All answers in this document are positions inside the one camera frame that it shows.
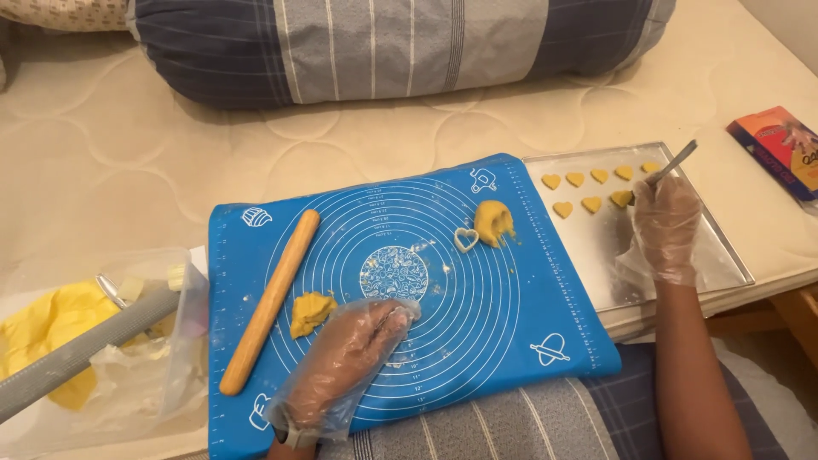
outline bed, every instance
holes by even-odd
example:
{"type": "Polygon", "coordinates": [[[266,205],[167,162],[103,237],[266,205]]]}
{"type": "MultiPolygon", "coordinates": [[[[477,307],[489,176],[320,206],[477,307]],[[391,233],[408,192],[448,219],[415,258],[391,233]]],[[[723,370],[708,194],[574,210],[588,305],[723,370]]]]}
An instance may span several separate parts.
{"type": "MultiPolygon", "coordinates": [[[[654,140],[678,151],[697,138],[701,152],[685,173],[756,280],[704,296],[704,314],[818,281],[818,219],[724,130],[776,105],[818,126],[818,77],[738,0],[679,2],[658,46],[613,74],[275,111],[188,101],[127,33],[30,36],[4,60],[0,192],[13,199],[0,203],[0,266],[200,246],[219,203],[404,177],[499,151],[525,157],[654,140]]],[[[600,316],[622,339],[649,327],[652,308],[600,316]]],[[[149,458],[204,445],[202,429],[129,452],[149,458]]]]}

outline baking tray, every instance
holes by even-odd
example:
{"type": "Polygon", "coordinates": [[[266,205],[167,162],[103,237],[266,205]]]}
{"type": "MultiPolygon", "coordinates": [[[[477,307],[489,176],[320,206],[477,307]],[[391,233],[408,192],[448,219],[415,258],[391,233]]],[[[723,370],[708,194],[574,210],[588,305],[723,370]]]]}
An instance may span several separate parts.
{"type": "MultiPolygon", "coordinates": [[[[617,190],[631,190],[635,181],[647,176],[640,168],[646,161],[655,161],[663,167],[672,158],[673,154],[664,142],[523,158],[551,221],[598,312],[639,305],[656,298],[652,282],[646,275],[636,273],[634,276],[634,273],[627,274],[627,270],[616,268],[615,258],[631,247],[633,208],[619,208],[609,197],[617,190]],[[630,181],[614,174],[614,169],[619,165],[633,168],[630,181]],[[591,169],[608,171],[608,181],[598,183],[591,177],[591,169]],[[585,174],[583,185],[574,187],[569,184],[565,174],[570,172],[585,174]],[[543,174],[558,174],[562,178],[556,190],[542,183],[543,174]],[[582,198],[589,196],[602,198],[602,207],[596,214],[589,213],[580,204],[582,198]],[[573,204],[573,212],[567,219],[554,212],[552,206],[558,201],[573,204]]],[[[676,168],[672,174],[687,178],[681,168],[676,168]]],[[[700,293],[755,283],[753,275],[744,266],[707,206],[703,207],[694,264],[699,271],[700,293]]]]}

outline gloved hand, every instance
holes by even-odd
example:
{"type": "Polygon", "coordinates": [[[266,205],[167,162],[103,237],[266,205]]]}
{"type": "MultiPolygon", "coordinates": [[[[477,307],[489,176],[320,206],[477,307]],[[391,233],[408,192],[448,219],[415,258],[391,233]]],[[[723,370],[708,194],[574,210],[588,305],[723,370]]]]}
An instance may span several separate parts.
{"type": "Polygon", "coordinates": [[[634,231],[642,254],[653,269],[654,280],[696,286],[692,256],[702,206],[693,186],[668,175],[656,184],[655,190],[639,181],[633,192],[634,231]]]}
{"type": "Polygon", "coordinates": [[[419,317],[420,307],[407,300],[338,307],[273,398],[298,428],[345,438],[363,392],[419,317]]]}

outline mattress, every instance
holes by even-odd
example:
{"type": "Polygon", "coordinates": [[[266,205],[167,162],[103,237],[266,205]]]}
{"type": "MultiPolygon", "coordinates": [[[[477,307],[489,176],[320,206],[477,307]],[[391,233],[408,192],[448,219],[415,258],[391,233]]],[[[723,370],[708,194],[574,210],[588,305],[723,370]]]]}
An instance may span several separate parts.
{"type": "MultiPolygon", "coordinates": [[[[818,219],[724,130],[776,105],[818,127],[818,78],[738,0],[679,2],[658,46],[613,74],[264,112],[213,110],[175,94],[126,34],[26,37],[4,59],[3,267],[86,250],[200,246],[219,203],[400,178],[499,151],[655,140],[678,151],[697,138],[685,173],[757,280],[706,295],[704,313],[818,281],[818,219]]],[[[648,327],[652,308],[600,316],[622,338],[648,327]]],[[[199,430],[117,452],[162,458],[204,446],[199,430]]]]}

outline orange box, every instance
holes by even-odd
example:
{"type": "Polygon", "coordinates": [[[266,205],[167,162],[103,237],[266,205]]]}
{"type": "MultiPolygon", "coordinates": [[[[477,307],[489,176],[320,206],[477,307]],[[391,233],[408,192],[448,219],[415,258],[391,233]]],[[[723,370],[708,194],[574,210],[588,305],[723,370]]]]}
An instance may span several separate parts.
{"type": "Polygon", "coordinates": [[[818,135],[778,106],[743,116],[727,132],[800,201],[818,201],[818,135]]]}

